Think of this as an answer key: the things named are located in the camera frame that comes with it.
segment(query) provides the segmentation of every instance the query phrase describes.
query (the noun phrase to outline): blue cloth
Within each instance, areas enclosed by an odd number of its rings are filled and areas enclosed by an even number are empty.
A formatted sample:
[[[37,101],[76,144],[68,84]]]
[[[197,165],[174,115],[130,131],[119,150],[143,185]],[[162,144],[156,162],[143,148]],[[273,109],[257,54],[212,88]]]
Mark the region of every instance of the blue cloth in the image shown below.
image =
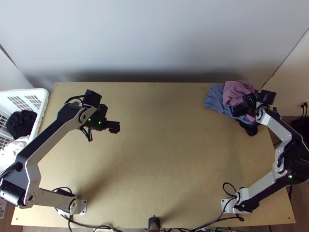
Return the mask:
[[[224,85],[220,84],[212,84],[211,88],[205,98],[204,101],[204,107],[206,109],[214,109],[219,111],[221,114],[226,114],[231,118],[235,118],[232,116],[232,110],[233,107],[231,106],[225,106],[223,105],[223,90]],[[238,119],[246,124],[253,124],[246,115],[242,115],[240,117],[236,117],[235,119]]]

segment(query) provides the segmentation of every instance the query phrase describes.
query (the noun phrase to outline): pink cloth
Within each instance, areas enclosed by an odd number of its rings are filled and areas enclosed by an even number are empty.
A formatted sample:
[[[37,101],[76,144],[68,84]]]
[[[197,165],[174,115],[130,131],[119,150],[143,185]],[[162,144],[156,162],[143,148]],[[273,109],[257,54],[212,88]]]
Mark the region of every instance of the pink cloth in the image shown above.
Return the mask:
[[[254,86],[244,81],[226,81],[223,90],[223,104],[225,106],[236,106],[243,103],[243,96],[254,93]],[[254,117],[246,115],[251,122]]]

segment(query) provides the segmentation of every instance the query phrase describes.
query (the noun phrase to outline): white cloth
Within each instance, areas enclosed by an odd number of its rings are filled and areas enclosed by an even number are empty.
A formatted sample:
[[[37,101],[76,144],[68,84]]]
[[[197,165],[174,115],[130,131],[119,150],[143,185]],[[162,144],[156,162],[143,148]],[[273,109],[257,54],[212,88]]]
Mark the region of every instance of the white cloth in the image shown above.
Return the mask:
[[[0,150],[0,172],[15,162],[17,154],[28,144],[29,136],[20,137]]]

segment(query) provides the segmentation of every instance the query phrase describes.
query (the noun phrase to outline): pile of clothes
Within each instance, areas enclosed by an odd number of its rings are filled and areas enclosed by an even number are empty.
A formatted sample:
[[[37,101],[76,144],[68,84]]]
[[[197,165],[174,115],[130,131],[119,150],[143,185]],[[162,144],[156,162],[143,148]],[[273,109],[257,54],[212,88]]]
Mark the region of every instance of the pile of clothes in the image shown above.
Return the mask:
[[[205,98],[204,107],[214,109],[236,119],[247,134],[254,136],[258,132],[258,123],[250,115],[234,117],[234,108],[243,103],[243,96],[258,91],[252,84],[243,81],[226,81],[224,85],[212,84]]]
[[[36,117],[36,112],[23,110],[14,112],[7,120],[7,130],[15,140],[0,150],[0,172],[14,163],[17,154],[27,146]]]

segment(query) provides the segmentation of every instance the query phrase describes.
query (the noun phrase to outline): white wall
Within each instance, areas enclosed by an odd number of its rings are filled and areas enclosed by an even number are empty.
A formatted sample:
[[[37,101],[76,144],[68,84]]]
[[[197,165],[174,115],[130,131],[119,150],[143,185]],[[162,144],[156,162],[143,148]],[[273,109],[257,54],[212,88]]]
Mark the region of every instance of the white wall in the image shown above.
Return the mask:
[[[30,88],[32,85],[0,49],[0,91]]]
[[[0,43],[44,87],[88,72],[236,74],[259,87],[309,27],[308,9],[307,0],[3,0]]]
[[[309,104],[309,32],[263,89],[277,93],[274,105],[281,115],[302,114],[301,104]]]

